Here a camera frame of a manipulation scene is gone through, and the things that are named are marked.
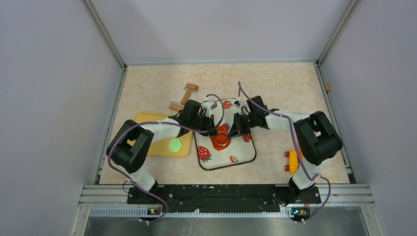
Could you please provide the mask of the wooden pastry roller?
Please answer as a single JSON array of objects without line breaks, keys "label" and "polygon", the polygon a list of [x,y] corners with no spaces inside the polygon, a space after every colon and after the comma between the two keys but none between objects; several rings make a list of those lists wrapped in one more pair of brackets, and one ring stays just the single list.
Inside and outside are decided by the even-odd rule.
[{"label": "wooden pastry roller", "polygon": [[171,102],[169,108],[173,111],[180,111],[184,108],[185,103],[189,100],[191,93],[196,92],[199,86],[196,84],[187,83],[184,87],[185,93],[179,103]]}]

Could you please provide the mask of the orange dough disc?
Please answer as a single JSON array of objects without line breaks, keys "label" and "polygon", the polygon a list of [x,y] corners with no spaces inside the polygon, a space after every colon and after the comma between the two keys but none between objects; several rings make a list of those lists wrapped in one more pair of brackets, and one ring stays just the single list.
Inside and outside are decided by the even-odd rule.
[{"label": "orange dough disc", "polygon": [[219,131],[217,135],[210,136],[213,148],[217,151],[226,149],[231,144],[231,138],[228,137],[228,133]]}]

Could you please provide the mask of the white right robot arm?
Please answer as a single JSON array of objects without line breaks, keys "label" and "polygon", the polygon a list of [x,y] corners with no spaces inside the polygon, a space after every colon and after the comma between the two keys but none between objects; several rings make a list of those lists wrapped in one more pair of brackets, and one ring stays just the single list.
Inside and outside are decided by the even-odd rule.
[{"label": "white right robot arm", "polygon": [[291,134],[298,170],[290,178],[288,195],[293,202],[301,203],[308,197],[308,188],[315,184],[322,165],[343,148],[342,139],[326,114],[317,111],[307,115],[268,109],[260,96],[232,104],[238,112],[234,114],[230,138],[247,135],[254,127]]}]

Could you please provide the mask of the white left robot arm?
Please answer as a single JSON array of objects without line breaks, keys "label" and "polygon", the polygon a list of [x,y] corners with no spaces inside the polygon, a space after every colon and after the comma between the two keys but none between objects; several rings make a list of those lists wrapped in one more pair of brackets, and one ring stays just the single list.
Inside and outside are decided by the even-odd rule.
[{"label": "white left robot arm", "polygon": [[212,100],[199,103],[189,100],[176,115],[157,121],[137,123],[132,119],[124,122],[106,150],[108,165],[124,175],[139,190],[145,203],[157,199],[157,181],[144,166],[152,143],[165,139],[179,138],[189,132],[204,136],[217,135],[212,109]]}]

